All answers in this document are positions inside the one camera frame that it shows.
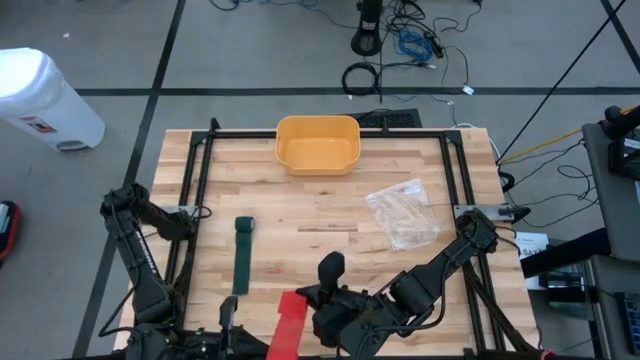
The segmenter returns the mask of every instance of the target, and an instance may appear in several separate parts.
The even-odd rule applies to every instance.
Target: gray floor
[[[51,55],[76,88],[151,88],[176,0],[0,0],[0,48],[29,46]],[[320,0],[319,8],[336,22],[354,24],[355,1]],[[420,0],[428,23],[436,16],[463,19],[475,10],[470,0]],[[469,58],[476,88],[550,87],[601,25],[600,0],[486,0],[469,31],[445,33],[447,45]],[[620,20],[640,46],[640,2],[625,5]],[[320,13],[297,5],[241,3],[223,13],[205,0],[187,0],[167,73],[165,88],[303,88],[340,86],[344,69],[361,58],[349,49],[352,30],[338,28]],[[402,60],[391,46],[384,62]],[[446,86],[464,81],[461,57],[450,52]],[[444,61],[434,70],[385,72],[387,86],[438,87]],[[368,75],[354,74],[367,84]],[[637,87],[640,74],[609,26],[562,84],[564,87]],[[438,96],[454,101],[458,122],[487,127],[504,149],[542,96]],[[0,358],[45,359],[70,356],[89,299],[106,232],[98,205],[110,188],[122,184],[138,133],[146,96],[88,96],[86,101],[107,123],[95,150],[59,154],[0,122],[0,198],[20,204],[25,226],[13,256],[0,270]],[[637,95],[553,96],[510,151],[518,151],[602,118],[610,105],[637,104]],[[225,128],[272,128],[291,114],[418,108],[425,127],[452,125],[451,109],[421,95],[409,101],[387,96],[160,96],[144,146],[137,180],[149,186],[163,133],[168,128],[204,128],[215,116]],[[579,137],[555,147],[563,148]],[[505,167],[516,177],[541,162]],[[557,175],[572,164],[589,172],[586,154],[572,150],[519,185],[512,195],[531,202],[562,192],[580,192],[586,183]],[[566,198],[536,206],[528,218],[544,224],[584,206]],[[571,239],[602,226],[597,207],[557,225],[537,230]],[[536,231],[526,225],[523,231]],[[102,324],[126,291],[127,278],[116,256],[97,324]],[[556,350],[589,338],[586,322],[559,316],[538,296],[534,311],[543,345]],[[94,336],[89,354],[107,352],[113,339]],[[589,344],[569,354],[589,354]]]

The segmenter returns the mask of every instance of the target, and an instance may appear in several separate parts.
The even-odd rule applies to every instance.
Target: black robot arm
[[[313,331],[322,345],[340,346],[355,359],[369,359],[390,335],[406,337],[437,325],[442,315],[423,323],[443,295],[446,279],[472,256],[494,252],[497,246],[495,225],[477,209],[459,216],[456,229],[458,237],[431,262],[401,272],[373,295],[339,288],[344,257],[329,254],[318,266],[320,284],[297,290],[316,310]]]
[[[149,224],[166,240],[193,236],[191,217],[185,212],[169,214],[149,201],[149,192],[138,184],[111,191],[104,196],[100,214],[115,240],[135,289],[133,310],[137,323],[161,323],[182,309],[175,291],[156,267],[140,224]]]

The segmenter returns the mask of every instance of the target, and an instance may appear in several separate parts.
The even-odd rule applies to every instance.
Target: trash can lid
[[[37,86],[48,56],[31,48],[0,50],[0,101]]]

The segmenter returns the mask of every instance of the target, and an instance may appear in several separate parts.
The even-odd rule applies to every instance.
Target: clear plastic bag
[[[393,250],[408,250],[432,243],[440,235],[435,215],[420,179],[367,195],[378,224]]]

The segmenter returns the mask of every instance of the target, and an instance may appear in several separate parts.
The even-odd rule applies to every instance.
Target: red fabric
[[[267,360],[297,360],[298,347],[307,318],[307,301],[293,291],[285,291],[278,306],[280,320],[269,346]]]

